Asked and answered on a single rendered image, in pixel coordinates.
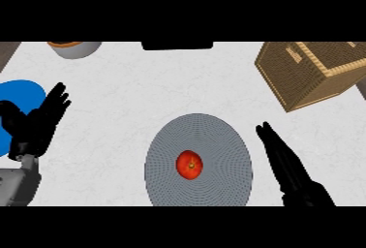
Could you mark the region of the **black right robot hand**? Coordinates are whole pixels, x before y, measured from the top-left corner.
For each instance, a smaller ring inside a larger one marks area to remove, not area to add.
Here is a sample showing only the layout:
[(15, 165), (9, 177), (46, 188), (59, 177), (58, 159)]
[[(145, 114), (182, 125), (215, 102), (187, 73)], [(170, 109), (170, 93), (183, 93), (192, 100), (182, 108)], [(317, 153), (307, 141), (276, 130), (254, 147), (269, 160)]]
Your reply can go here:
[(255, 126), (270, 168), (283, 193), (285, 207), (335, 207), (325, 186), (311, 180), (298, 155), (288, 147), (267, 122)]

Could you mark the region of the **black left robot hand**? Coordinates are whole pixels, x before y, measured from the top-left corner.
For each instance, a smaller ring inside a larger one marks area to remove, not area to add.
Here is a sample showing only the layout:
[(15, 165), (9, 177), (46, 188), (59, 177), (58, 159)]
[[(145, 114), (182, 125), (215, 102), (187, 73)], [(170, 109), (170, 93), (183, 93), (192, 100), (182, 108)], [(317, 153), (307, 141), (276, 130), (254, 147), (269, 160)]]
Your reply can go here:
[(38, 158), (47, 151), (56, 127), (71, 104), (65, 90), (66, 86), (59, 82), (40, 107), (29, 113), (24, 113), (13, 102), (0, 101), (1, 127), (12, 136), (9, 158), (13, 161), (25, 154)]

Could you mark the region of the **round grey woven placemat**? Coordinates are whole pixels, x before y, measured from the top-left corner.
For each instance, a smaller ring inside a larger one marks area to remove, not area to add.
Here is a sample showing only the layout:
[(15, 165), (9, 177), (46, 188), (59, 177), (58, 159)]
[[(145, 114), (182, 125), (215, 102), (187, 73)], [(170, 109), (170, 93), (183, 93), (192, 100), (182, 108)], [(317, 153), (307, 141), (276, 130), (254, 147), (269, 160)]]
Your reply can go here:
[[(176, 161), (184, 151), (204, 162), (198, 177), (186, 179)], [(217, 117), (192, 113), (161, 128), (146, 156), (146, 190), (155, 206), (243, 206), (252, 190), (252, 160), (245, 142)]]

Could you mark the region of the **red tomato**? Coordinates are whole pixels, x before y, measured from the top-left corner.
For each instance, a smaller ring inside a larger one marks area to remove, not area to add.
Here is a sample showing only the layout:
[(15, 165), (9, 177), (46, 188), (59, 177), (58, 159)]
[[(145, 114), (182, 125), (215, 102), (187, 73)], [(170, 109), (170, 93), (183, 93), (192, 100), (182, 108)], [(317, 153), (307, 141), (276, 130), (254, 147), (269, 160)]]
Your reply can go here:
[(176, 160), (176, 169), (180, 176), (193, 180), (202, 173), (204, 162), (199, 154), (192, 150), (184, 150)]

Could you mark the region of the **brown wicker basket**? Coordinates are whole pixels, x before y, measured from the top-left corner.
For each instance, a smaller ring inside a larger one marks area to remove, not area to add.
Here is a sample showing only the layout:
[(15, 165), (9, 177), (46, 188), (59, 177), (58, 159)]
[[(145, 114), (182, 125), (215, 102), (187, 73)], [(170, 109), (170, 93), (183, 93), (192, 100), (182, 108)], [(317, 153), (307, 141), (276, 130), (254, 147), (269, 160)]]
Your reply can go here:
[(291, 112), (366, 79), (366, 42), (264, 42), (254, 65)]

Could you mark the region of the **blue round plate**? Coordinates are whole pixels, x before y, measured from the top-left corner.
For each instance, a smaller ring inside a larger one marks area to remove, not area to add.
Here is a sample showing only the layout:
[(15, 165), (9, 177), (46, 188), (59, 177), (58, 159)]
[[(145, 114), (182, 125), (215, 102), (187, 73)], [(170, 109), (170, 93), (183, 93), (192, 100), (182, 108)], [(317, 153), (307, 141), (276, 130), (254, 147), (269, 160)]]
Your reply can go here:
[[(46, 99), (43, 87), (31, 80), (18, 79), (0, 83), (0, 100), (10, 101), (24, 113), (37, 109)], [(0, 118), (0, 157), (9, 154), (12, 136), (1, 127)]]

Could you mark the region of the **brown wooden panel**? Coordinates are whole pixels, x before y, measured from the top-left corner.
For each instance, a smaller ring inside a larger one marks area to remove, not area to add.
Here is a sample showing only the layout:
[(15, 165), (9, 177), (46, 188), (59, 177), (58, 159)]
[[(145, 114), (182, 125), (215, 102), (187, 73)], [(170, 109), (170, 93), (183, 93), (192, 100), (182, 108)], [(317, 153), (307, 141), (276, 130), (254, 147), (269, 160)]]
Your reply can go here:
[(21, 46), (21, 42), (0, 42), (0, 73), (13, 57)]

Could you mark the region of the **grey pot with orange rim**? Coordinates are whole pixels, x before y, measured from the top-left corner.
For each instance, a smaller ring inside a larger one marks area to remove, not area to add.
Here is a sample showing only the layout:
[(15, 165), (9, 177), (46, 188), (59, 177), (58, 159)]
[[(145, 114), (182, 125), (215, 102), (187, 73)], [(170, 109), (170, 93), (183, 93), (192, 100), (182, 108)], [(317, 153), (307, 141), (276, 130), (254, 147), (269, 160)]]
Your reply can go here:
[(100, 42), (49, 42), (47, 45), (65, 59), (87, 57), (100, 47)]

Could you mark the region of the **black appliance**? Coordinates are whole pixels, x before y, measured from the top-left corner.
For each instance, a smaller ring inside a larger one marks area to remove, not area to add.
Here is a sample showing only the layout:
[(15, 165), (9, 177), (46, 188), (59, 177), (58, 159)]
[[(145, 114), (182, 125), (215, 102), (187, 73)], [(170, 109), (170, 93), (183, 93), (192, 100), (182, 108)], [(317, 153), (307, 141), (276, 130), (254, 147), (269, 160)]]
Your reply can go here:
[(211, 49), (212, 42), (143, 42), (145, 50)]

